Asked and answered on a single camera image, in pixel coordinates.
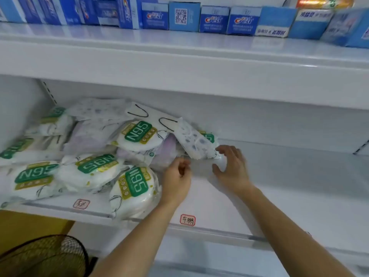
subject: store shelf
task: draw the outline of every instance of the store shelf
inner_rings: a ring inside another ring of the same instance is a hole
[[[221,143],[242,149],[251,180],[323,246],[369,254],[368,157],[225,140]],[[237,245],[260,240],[262,233],[251,214],[219,186],[211,162],[198,161],[192,168],[190,192],[175,212],[169,232]],[[121,228],[133,228],[139,222],[112,221],[108,198],[108,193],[62,196],[12,210]],[[78,199],[90,201],[85,210],[73,208]],[[195,226],[182,225],[182,214],[195,216]]]
[[[319,41],[0,23],[0,74],[369,109],[369,50]]]

